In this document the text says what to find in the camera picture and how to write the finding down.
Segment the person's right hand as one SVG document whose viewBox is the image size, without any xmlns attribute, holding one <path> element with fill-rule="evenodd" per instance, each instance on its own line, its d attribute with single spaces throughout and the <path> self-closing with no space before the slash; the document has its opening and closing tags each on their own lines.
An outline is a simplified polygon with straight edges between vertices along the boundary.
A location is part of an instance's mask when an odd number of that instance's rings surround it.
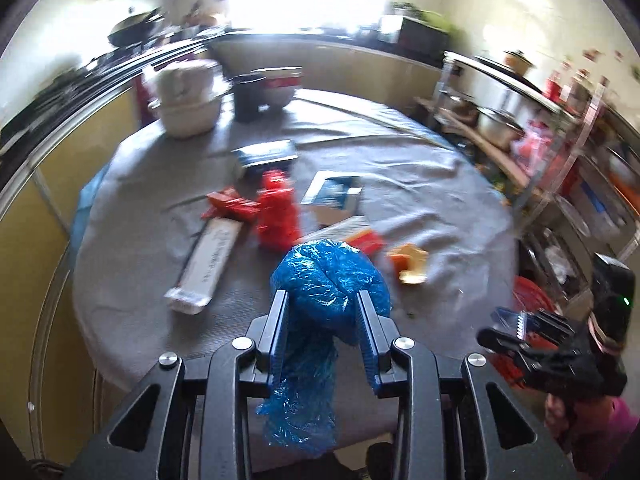
<svg viewBox="0 0 640 480">
<path fill-rule="evenodd" d="M 568 452 L 572 443 L 582 436 L 597 434 L 608 426 L 612 411 L 607 396 L 583 401 L 565 401 L 548 394 L 544 401 L 544 426 L 556 443 Z"/>
</svg>

